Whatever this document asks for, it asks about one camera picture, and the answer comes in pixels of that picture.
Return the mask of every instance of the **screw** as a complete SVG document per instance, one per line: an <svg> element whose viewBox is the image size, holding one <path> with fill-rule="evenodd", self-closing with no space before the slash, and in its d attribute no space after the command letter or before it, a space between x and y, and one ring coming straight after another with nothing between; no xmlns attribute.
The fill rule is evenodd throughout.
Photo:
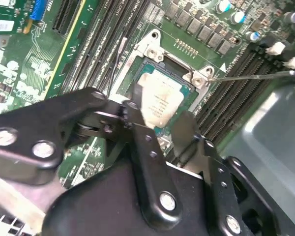
<svg viewBox="0 0 295 236"><path fill-rule="evenodd" d="M0 130L0 146L8 146L16 141L16 130Z"/></svg>
<svg viewBox="0 0 295 236"><path fill-rule="evenodd" d="M159 200L166 210L174 210L176 207L174 198L168 193L161 193Z"/></svg>
<svg viewBox="0 0 295 236"><path fill-rule="evenodd" d="M228 227L235 233L235 234L240 234L240 225L238 221L231 215L226 216L226 222Z"/></svg>
<svg viewBox="0 0 295 236"><path fill-rule="evenodd" d="M32 148L32 151L35 156L46 158L54 154L55 148L53 143L43 141L35 144Z"/></svg>
<svg viewBox="0 0 295 236"><path fill-rule="evenodd" d="M237 166L241 166L241 163L240 163L237 159L233 158L233 162L234 162Z"/></svg>

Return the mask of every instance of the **white sticker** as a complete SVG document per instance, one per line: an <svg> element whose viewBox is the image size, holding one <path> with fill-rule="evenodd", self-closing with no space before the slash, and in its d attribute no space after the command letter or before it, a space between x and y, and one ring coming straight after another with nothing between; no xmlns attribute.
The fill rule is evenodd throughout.
<svg viewBox="0 0 295 236"><path fill-rule="evenodd" d="M13 30L14 21L4 21L0 20L0 31L1 32L10 32Z"/></svg>
<svg viewBox="0 0 295 236"><path fill-rule="evenodd" d="M0 6L9 6L10 0L0 0Z"/></svg>

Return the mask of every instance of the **expansion slot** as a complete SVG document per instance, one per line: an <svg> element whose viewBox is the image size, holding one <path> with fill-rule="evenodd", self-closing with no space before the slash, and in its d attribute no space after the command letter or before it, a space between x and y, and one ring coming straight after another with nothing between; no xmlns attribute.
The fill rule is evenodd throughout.
<svg viewBox="0 0 295 236"><path fill-rule="evenodd" d="M79 75L84 67L86 60L88 59L89 52L92 49L92 46L97 40L98 35L100 34L100 29L104 23L105 18L108 15L110 7L114 0L104 0L100 6L97 7L94 16L90 22L90 29L85 37L84 42L82 43L75 63L71 67L70 72L67 74L64 83L62 84L61 93L67 93L73 90Z"/></svg>

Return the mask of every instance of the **chip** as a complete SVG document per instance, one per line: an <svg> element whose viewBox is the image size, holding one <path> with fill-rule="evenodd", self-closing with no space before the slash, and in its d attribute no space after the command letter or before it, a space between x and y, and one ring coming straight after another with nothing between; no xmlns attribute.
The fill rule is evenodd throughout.
<svg viewBox="0 0 295 236"><path fill-rule="evenodd" d="M199 20L200 17L202 16L202 14L203 14L203 11L198 10L197 13L196 13L196 15L195 15L195 18Z"/></svg>
<svg viewBox="0 0 295 236"><path fill-rule="evenodd" d="M205 25L206 25L207 27L210 27L210 25L211 25L212 22L213 22L213 19L212 19L211 17L209 17L209 18L206 20Z"/></svg>
<svg viewBox="0 0 295 236"><path fill-rule="evenodd" d="M270 28L273 30L277 30L280 27L280 22L273 21L273 23L270 25Z"/></svg>
<svg viewBox="0 0 295 236"><path fill-rule="evenodd" d="M228 31L227 34L225 35L226 40L230 40L230 38L233 36L232 32Z"/></svg>
<svg viewBox="0 0 295 236"><path fill-rule="evenodd" d="M214 33L214 35L211 37L207 45L212 48L216 48L217 45L221 42L221 40L222 40L222 37L219 36L217 33Z"/></svg>
<svg viewBox="0 0 295 236"><path fill-rule="evenodd" d="M190 11L191 8L192 8L192 3L191 2L187 2L184 10L188 12L188 11Z"/></svg>
<svg viewBox="0 0 295 236"><path fill-rule="evenodd" d="M251 26L250 26L250 29L252 29L253 31L259 31L260 28L261 28L261 21L260 20L255 20Z"/></svg>
<svg viewBox="0 0 295 236"><path fill-rule="evenodd" d="M219 47L219 49L217 50L217 52L219 54L225 55L230 50L231 47L232 45L229 41L224 41Z"/></svg>
<svg viewBox="0 0 295 236"><path fill-rule="evenodd" d="M178 11L178 6L171 4L165 12L165 17L172 20Z"/></svg>
<svg viewBox="0 0 295 236"><path fill-rule="evenodd" d="M164 128L184 100L182 85L158 70L141 75L142 115L150 128Z"/></svg>
<svg viewBox="0 0 295 236"><path fill-rule="evenodd" d="M182 11L182 13L179 15L179 17L176 20L176 24L179 25L180 27L184 27L187 24L187 21L189 19L190 15Z"/></svg>
<svg viewBox="0 0 295 236"><path fill-rule="evenodd" d="M219 32L221 32L222 28L223 28L223 26L217 25L214 32L219 33Z"/></svg>
<svg viewBox="0 0 295 236"><path fill-rule="evenodd" d="M203 42L206 42L207 39L210 37L211 32L212 32L212 31L211 31L208 27L204 26L204 27L202 28L202 30L200 31L200 33L199 33L199 35L198 35L197 38L198 38L199 40L203 41Z"/></svg>
<svg viewBox="0 0 295 236"><path fill-rule="evenodd" d="M201 26L200 21L198 21L197 19L193 19L189 25L189 27L187 28L187 32L190 34L196 34L199 30Z"/></svg>

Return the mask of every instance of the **metal rivet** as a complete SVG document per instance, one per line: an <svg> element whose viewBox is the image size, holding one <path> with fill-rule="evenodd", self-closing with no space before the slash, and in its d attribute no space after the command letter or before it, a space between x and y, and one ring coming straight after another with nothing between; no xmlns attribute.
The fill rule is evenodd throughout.
<svg viewBox="0 0 295 236"><path fill-rule="evenodd" d="M159 200L166 210L174 210L176 207L174 198L168 193L161 193Z"/></svg>
<svg viewBox="0 0 295 236"><path fill-rule="evenodd" d="M0 130L0 146L8 146L14 143L17 139L16 130L4 129Z"/></svg>
<svg viewBox="0 0 295 236"><path fill-rule="evenodd" d="M225 182L221 182L221 185L224 187L224 188L227 188L227 184Z"/></svg>
<svg viewBox="0 0 295 236"><path fill-rule="evenodd" d="M240 234L241 230L240 230L240 225L238 223L238 221L232 217L231 215L226 216L226 222L228 227L230 227L230 229L235 233L235 234Z"/></svg>
<svg viewBox="0 0 295 236"><path fill-rule="evenodd" d="M157 157L157 153L155 151L151 151L149 153L149 155L152 157L152 158L156 158Z"/></svg>
<svg viewBox="0 0 295 236"><path fill-rule="evenodd" d="M151 136L146 135L146 141L147 141L147 142L150 142L151 140L152 140Z"/></svg>
<svg viewBox="0 0 295 236"><path fill-rule="evenodd" d="M235 163L235 165L241 166L241 163L237 159L233 158L233 162Z"/></svg>
<svg viewBox="0 0 295 236"><path fill-rule="evenodd" d="M55 152L54 144L51 142L43 141L35 144L32 148L35 156L41 158L50 157Z"/></svg>

